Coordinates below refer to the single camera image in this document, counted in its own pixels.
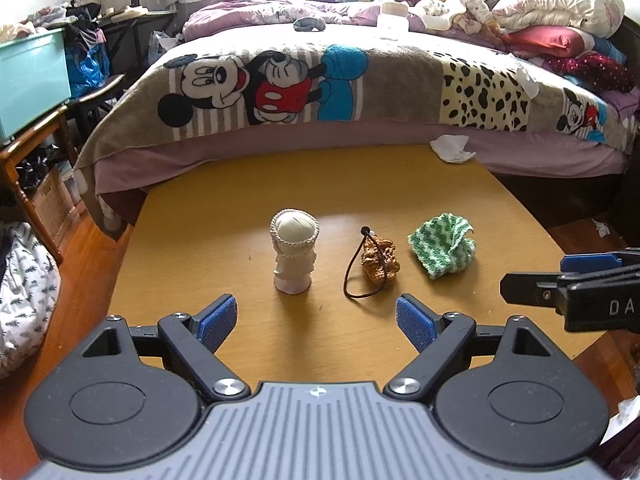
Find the pillow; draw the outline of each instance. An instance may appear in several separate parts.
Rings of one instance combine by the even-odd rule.
[[[502,42],[510,52],[524,51],[534,56],[578,57],[594,47],[591,34],[559,25],[527,27],[503,35]]]
[[[626,56],[622,54],[622,52],[620,52],[618,49],[616,49],[616,47],[613,46],[613,43],[611,43],[609,40],[598,38],[596,36],[593,37],[593,40],[593,49],[596,52],[604,54],[611,59],[615,59],[618,63],[620,63],[620,65],[624,65],[626,63]]]
[[[531,25],[565,25],[608,38],[625,15],[622,0],[500,0],[495,19],[508,31]]]
[[[628,93],[636,85],[631,70],[599,52],[587,52],[575,58],[547,59],[543,68],[558,75],[574,76],[583,84],[592,87],[594,92],[618,90]]]

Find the blue gripper pad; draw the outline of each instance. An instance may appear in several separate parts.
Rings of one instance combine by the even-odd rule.
[[[422,352],[437,337],[433,321],[403,296],[396,302],[396,323],[418,352]]]
[[[560,260],[560,272],[597,272],[620,267],[622,260],[611,253],[568,254]]]
[[[230,294],[223,294],[191,318],[191,332],[214,353],[231,334],[238,320],[238,304]]]

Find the metal screw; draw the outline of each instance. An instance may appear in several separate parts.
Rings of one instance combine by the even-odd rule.
[[[233,378],[220,379],[213,385],[214,392],[226,397],[241,394],[242,392],[244,392],[245,388],[246,384],[244,384],[240,379]]]
[[[411,377],[396,377],[389,381],[389,389],[396,394],[409,395],[420,389],[420,383]]]

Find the red pillow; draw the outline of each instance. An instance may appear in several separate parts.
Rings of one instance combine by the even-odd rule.
[[[501,39],[510,52],[526,51],[536,56],[577,57],[587,50],[580,32],[561,25],[534,25]]]

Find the mickey mouse blanket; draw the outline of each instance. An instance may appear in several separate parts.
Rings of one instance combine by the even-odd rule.
[[[100,160],[267,124],[375,120],[556,131],[625,153],[636,131],[590,92],[502,52],[427,34],[382,40],[373,27],[264,25],[165,54],[94,130],[76,181],[98,226],[118,237],[125,223],[100,195]]]

